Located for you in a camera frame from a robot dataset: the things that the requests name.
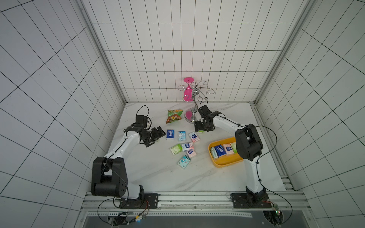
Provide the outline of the white blue tissue pack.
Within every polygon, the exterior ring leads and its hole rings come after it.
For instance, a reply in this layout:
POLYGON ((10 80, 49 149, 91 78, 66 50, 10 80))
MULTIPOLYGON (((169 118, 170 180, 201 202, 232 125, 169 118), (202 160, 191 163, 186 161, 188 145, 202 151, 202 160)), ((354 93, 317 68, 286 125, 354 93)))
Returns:
POLYGON ((193 143, 199 142, 200 138, 198 137, 196 132, 189 133, 189 137, 193 143))

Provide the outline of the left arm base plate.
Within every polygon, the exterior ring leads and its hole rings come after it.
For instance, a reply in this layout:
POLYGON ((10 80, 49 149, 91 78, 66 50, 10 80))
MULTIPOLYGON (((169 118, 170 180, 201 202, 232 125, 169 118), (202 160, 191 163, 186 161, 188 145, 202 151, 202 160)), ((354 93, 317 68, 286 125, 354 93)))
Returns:
POLYGON ((144 193, 137 199, 120 200, 119 208, 126 209, 156 209, 158 204, 159 194, 157 193, 144 193))

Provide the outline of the yellow plastic storage box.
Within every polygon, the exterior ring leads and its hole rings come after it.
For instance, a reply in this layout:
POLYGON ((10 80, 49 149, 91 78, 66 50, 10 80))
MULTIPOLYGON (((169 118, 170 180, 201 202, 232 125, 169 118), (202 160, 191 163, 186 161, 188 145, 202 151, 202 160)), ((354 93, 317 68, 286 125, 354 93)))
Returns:
POLYGON ((222 168, 243 161, 235 151, 235 147, 232 147, 235 143, 236 139, 231 137, 209 144, 208 152, 215 167, 222 168))

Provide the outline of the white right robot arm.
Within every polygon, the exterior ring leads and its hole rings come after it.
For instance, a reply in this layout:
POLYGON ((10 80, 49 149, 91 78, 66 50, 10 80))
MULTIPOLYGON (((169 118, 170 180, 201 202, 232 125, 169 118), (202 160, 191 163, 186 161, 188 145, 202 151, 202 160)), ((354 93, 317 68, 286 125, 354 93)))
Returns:
POLYGON ((259 160, 263 156, 263 143, 257 126, 236 123, 224 117, 219 111, 212 112, 206 105, 199 108, 198 112, 201 120, 194 124, 196 131, 210 132, 218 127, 235 136, 236 150, 245 163, 247 200, 250 204, 262 201, 267 196, 267 189, 262 185, 262 180, 259 177, 261 172, 259 160))

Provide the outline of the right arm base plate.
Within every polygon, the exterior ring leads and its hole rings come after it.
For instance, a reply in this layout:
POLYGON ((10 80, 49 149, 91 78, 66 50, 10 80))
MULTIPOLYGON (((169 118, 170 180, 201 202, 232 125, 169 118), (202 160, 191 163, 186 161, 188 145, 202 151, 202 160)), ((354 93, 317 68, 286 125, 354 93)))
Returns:
POLYGON ((267 194, 257 198, 247 193, 231 193, 230 199, 235 209, 271 209, 272 204, 269 202, 267 194))

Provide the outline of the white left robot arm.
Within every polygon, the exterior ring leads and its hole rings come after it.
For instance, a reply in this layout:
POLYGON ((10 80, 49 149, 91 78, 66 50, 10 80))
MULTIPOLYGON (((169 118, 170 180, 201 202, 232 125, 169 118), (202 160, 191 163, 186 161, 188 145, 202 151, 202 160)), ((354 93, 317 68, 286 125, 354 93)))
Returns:
POLYGON ((128 181, 126 159, 139 144, 147 148, 166 136, 161 127, 145 129, 129 126, 122 140, 104 157, 98 157, 92 165, 91 193, 94 196, 120 197, 127 200, 142 200, 144 189, 128 181))

